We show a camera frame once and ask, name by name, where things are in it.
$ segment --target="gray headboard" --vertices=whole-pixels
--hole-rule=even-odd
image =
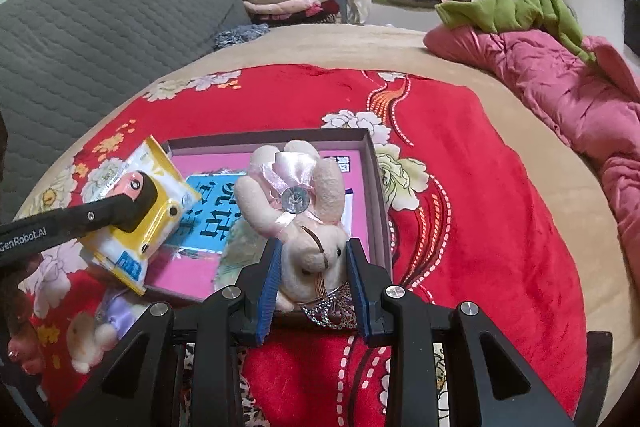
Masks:
[[[0,4],[0,109],[8,131],[0,219],[50,165],[156,78],[250,20],[242,0],[7,0]]]

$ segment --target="pink comforter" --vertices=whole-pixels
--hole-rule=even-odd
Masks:
[[[603,38],[586,37],[588,66],[541,30],[484,34],[470,26],[427,33],[435,55],[495,74],[600,176],[640,286],[640,84]]]

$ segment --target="rhinestone button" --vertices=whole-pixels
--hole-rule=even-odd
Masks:
[[[302,214],[310,201],[309,193],[303,187],[289,187],[282,193],[282,209],[290,214]]]

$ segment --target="plastic packaging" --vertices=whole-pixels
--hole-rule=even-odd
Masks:
[[[183,214],[200,199],[150,136],[122,163],[120,169],[97,192],[94,200],[134,187],[144,172],[156,186],[158,197],[133,232],[105,227],[80,239],[86,261],[101,265],[138,295],[145,292],[146,269],[164,240],[177,228]]]

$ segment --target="silver bolt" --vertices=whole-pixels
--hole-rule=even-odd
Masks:
[[[164,302],[156,302],[156,304],[151,305],[150,311],[154,317],[162,317],[169,311],[169,306],[164,304]]]
[[[236,299],[240,296],[242,290],[238,286],[227,286],[222,290],[222,296],[225,299]]]
[[[385,293],[392,299],[399,299],[401,297],[404,297],[404,288],[397,285],[387,286]]]
[[[465,301],[460,304],[460,311],[463,312],[463,314],[472,317],[473,315],[478,315],[480,308],[478,308],[478,305],[475,302]]]

